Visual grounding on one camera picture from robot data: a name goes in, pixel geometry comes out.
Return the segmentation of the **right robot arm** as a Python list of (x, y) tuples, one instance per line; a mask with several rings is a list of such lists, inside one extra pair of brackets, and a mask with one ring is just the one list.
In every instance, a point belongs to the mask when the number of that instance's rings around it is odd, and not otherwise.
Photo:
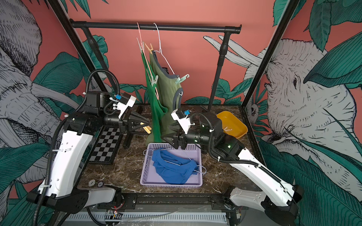
[(226, 193), (227, 202), (262, 211), (281, 226), (296, 224), (300, 216), (298, 202), (304, 195), (302, 187), (272, 173), (238, 139), (224, 132), (222, 121), (215, 114), (176, 109), (171, 117), (175, 123), (169, 126), (172, 132), (162, 136), (165, 142), (181, 149), (199, 144), (211, 158), (242, 172), (261, 189), (253, 192), (231, 187)]

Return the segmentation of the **blue tank top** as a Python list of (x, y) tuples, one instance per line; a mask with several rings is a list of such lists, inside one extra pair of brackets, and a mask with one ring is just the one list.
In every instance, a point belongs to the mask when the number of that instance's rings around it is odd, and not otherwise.
[(159, 155), (159, 150), (154, 150), (152, 153), (153, 166), (156, 173), (168, 184), (183, 185), (191, 175), (197, 175), (194, 172), (195, 163), (188, 163), (186, 165), (177, 166), (163, 161)]

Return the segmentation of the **light blue wire hanger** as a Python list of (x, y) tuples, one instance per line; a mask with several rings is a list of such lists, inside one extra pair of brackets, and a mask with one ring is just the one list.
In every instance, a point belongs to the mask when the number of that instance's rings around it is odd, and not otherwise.
[(195, 160), (191, 159), (188, 155), (187, 155), (188, 159), (184, 159), (184, 158), (181, 158), (174, 154), (171, 154), (169, 152), (169, 150), (174, 151), (174, 149), (160, 148), (158, 150), (159, 150), (160, 157), (166, 163), (177, 165), (177, 166), (186, 165), (188, 163), (195, 163), (196, 166), (193, 170), (194, 172), (199, 173), (201, 175), (205, 175), (207, 173), (207, 169), (204, 166), (202, 166), (201, 164), (198, 164)]

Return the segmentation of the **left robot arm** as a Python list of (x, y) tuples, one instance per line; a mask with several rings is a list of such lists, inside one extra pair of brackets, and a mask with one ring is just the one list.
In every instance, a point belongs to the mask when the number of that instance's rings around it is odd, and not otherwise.
[[(105, 73), (114, 82), (114, 94), (89, 91), (93, 76), (99, 72)], [(26, 197), (28, 202), (36, 205), (34, 226), (38, 225), (43, 206), (70, 215), (102, 203), (114, 205), (114, 211), (124, 205), (120, 190), (113, 187), (77, 189), (74, 182), (87, 146), (98, 130), (108, 126), (130, 133), (150, 125), (147, 118), (132, 110), (135, 101), (132, 95), (120, 94), (119, 82), (109, 70), (96, 69), (90, 73), (81, 105), (56, 128), (43, 183), (38, 191), (30, 192)]]

